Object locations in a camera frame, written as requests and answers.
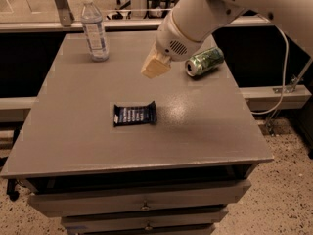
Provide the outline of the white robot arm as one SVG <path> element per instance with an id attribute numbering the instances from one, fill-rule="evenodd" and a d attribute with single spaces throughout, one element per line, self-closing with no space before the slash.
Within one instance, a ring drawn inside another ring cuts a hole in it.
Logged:
<path id="1" fill-rule="evenodd" d="M 141 74 L 154 78 L 185 61 L 206 38 L 247 10 L 261 15 L 313 57 L 313 0 L 179 0 L 156 33 Z"/>

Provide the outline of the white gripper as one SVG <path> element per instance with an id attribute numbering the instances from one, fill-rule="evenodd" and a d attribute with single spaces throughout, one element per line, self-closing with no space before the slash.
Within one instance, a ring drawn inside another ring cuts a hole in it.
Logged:
<path id="1" fill-rule="evenodd" d="M 193 15 L 178 15 L 170 12 L 156 34 L 156 47 L 153 46 L 141 69 L 147 78 L 155 78 L 170 70 L 172 61 L 189 59 L 203 44 L 200 18 Z M 160 52 L 169 57 L 157 57 Z"/>

